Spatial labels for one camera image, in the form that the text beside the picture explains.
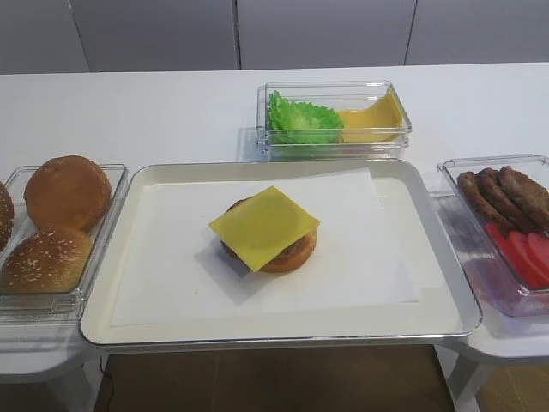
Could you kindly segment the bottom bun on tray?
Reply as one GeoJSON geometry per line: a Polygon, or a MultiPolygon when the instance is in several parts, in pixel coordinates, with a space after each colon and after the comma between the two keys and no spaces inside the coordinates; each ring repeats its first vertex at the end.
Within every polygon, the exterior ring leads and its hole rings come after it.
{"type": "Polygon", "coordinates": [[[275,258],[265,264],[259,271],[266,273],[285,273],[302,266],[314,252],[317,245],[317,230],[313,229],[298,239],[275,258]]]}

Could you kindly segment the plain orange bun half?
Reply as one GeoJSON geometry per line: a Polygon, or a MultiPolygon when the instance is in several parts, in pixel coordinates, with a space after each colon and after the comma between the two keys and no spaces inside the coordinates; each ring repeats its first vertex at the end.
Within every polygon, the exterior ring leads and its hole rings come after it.
{"type": "Polygon", "coordinates": [[[34,172],[24,200],[37,228],[69,227],[90,233],[108,210],[111,190],[99,165],[68,155],[52,158],[34,172]]]}

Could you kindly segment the back brown patty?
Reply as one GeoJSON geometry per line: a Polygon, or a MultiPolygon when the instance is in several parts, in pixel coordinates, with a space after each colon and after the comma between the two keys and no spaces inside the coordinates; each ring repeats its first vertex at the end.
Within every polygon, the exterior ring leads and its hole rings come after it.
{"type": "Polygon", "coordinates": [[[469,206],[485,222],[494,224],[503,235],[516,230],[516,226],[500,214],[482,195],[473,172],[461,173],[457,178],[457,184],[469,206]]]}

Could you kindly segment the yellow cheese slice on burger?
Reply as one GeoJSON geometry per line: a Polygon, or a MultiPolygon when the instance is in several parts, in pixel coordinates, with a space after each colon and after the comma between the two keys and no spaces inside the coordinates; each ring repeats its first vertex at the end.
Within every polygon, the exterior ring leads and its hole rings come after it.
{"type": "Polygon", "coordinates": [[[281,251],[319,225],[317,218],[275,186],[209,223],[223,250],[253,272],[260,272],[281,251]]]}

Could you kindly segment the middle brown patty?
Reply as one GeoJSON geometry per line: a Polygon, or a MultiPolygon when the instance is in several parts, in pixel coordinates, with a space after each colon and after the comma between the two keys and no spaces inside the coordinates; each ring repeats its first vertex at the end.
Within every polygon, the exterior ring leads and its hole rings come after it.
{"type": "Polygon", "coordinates": [[[505,217],[513,223],[516,229],[523,233],[538,232],[539,227],[531,221],[510,199],[505,195],[498,180],[498,172],[487,167],[477,174],[477,183],[484,198],[505,217]]]}

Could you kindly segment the sesame bun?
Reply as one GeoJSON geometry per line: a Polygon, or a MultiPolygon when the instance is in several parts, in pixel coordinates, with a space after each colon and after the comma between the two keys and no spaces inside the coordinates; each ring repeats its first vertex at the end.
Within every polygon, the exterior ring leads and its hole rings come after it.
{"type": "Polygon", "coordinates": [[[93,242],[70,228],[39,231],[22,241],[1,271],[2,294],[68,293],[78,285],[93,242]]]}
{"type": "Polygon", "coordinates": [[[0,251],[3,251],[11,239],[14,227],[14,205],[3,183],[0,183],[0,251]]]}

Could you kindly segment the white metal serving tray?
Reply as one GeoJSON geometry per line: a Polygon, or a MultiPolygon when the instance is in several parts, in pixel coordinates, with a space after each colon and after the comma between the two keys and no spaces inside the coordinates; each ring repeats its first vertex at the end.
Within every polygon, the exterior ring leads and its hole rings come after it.
{"type": "Polygon", "coordinates": [[[260,313],[233,318],[196,318],[152,324],[116,325],[113,314],[123,277],[121,266],[135,210],[130,181],[118,220],[81,315],[82,336],[95,346],[133,350],[280,348],[371,344],[400,340],[441,342],[466,336],[481,313],[462,266],[435,212],[417,169],[401,160],[339,160],[273,163],[171,164],[159,168],[169,179],[186,173],[192,183],[221,180],[299,179],[321,174],[371,173],[377,199],[401,248],[419,298],[411,303],[355,306],[310,312],[260,313]]]}

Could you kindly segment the clear patty tomato container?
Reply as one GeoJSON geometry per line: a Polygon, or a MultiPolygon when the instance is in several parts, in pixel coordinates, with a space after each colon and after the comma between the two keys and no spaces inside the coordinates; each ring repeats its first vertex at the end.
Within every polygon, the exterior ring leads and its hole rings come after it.
{"type": "Polygon", "coordinates": [[[457,178],[461,173],[476,175],[490,167],[503,167],[527,174],[548,190],[548,159],[540,155],[480,157],[445,161],[437,166],[441,177],[434,193],[435,203],[457,256],[483,300],[511,317],[529,317],[548,313],[548,288],[529,289],[502,255],[485,229],[485,222],[469,206],[460,192],[457,178]]]}

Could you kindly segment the white paper sheet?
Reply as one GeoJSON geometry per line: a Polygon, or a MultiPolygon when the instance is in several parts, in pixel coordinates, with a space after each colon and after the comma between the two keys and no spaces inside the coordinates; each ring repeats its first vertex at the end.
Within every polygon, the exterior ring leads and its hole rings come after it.
{"type": "Polygon", "coordinates": [[[366,169],[299,179],[192,183],[148,167],[134,178],[135,210],[113,314],[116,325],[411,303],[419,298],[366,169]],[[210,223],[270,186],[316,217],[317,246],[283,275],[252,273],[223,250],[210,223]]]}

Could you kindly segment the front brown patty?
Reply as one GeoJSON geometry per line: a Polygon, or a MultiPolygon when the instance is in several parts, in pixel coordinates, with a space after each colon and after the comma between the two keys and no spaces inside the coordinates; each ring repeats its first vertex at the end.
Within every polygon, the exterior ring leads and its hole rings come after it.
{"type": "Polygon", "coordinates": [[[511,166],[501,168],[498,177],[510,201],[537,226],[540,232],[547,233],[548,190],[511,166]]]}

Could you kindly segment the brown patty on burger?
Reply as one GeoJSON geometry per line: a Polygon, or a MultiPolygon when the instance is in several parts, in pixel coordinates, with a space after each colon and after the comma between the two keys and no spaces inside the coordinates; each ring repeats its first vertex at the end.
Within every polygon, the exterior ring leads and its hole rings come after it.
{"type": "Polygon", "coordinates": [[[237,202],[233,203],[226,211],[226,213],[228,213],[230,210],[232,209],[235,209],[236,207],[238,207],[240,204],[244,203],[245,201],[249,200],[250,198],[247,197],[247,198],[242,198],[242,199],[239,199],[237,202]]]}

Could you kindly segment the red tomato slice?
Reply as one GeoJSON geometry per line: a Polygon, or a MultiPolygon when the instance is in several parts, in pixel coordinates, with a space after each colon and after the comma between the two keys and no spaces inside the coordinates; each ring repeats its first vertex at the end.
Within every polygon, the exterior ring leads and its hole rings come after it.
{"type": "Polygon", "coordinates": [[[548,274],[541,264],[528,254],[527,236],[520,232],[510,232],[507,240],[515,256],[515,266],[525,283],[532,289],[548,288],[548,274]]]}
{"type": "Polygon", "coordinates": [[[495,225],[492,224],[492,223],[487,223],[485,225],[485,229],[489,233],[491,239],[497,245],[497,247],[500,250],[500,252],[502,253],[502,255],[507,259],[507,261],[510,263],[510,265],[514,268],[515,272],[517,273],[518,278],[524,283],[524,285],[527,288],[532,289],[525,283],[525,281],[522,279],[521,275],[516,270],[515,256],[514,256],[513,251],[511,250],[511,247],[510,247],[510,244],[509,244],[509,241],[507,240],[507,238],[505,238],[499,232],[499,230],[495,227],[495,225]]]}
{"type": "Polygon", "coordinates": [[[527,254],[532,262],[548,275],[549,271],[549,240],[545,235],[529,233],[527,235],[527,254]]]}

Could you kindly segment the back red tomato slice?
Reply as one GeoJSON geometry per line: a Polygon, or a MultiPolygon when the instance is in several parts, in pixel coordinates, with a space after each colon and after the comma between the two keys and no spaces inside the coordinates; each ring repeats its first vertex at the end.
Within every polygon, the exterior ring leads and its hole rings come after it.
{"type": "Polygon", "coordinates": [[[485,229],[489,233],[491,239],[497,245],[497,247],[500,250],[500,252],[502,253],[502,255],[507,259],[507,261],[510,263],[510,265],[514,268],[515,272],[517,273],[518,278],[524,283],[524,285],[527,288],[532,289],[525,283],[525,281],[522,279],[521,275],[516,270],[515,256],[514,256],[513,251],[511,250],[511,247],[510,247],[510,244],[509,244],[509,241],[507,240],[507,238],[505,238],[499,232],[499,230],[495,227],[495,225],[492,224],[492,223],[487,223],[485,225],[485,229]]]}

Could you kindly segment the front red tomato slice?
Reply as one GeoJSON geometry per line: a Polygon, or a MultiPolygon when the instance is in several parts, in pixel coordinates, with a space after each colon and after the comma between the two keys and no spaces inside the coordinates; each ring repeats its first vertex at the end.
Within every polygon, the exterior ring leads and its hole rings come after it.
{"type": "Polygon", "coordinates": [[[548,275],[549,271],[549,240],[545,235],[529,233],[527,235],[527,254],[532,262],[548,275]]]}

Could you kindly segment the clear lettuce cheese container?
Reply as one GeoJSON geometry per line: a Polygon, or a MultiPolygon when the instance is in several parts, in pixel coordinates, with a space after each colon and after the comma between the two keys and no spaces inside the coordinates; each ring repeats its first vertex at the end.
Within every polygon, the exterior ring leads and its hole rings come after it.
{"type": "Polygon", "coordinates": [[[394,85],[389,81],[350,82],[268,82],[257,90],[256,144],[262,157],[269,161],[314,161],[327,159],[397,159],[402,157],[409,145],[411,121],[399,100],[407,121],[407,132],[385,142],[341,143],[340,137],[333,144],[273,144],[268,128],[269,96],[278,91],[292,101],[310,102],[326,106],[338,114],[341,110],[360,110],[371,106],[386,95],[394,85]]]}

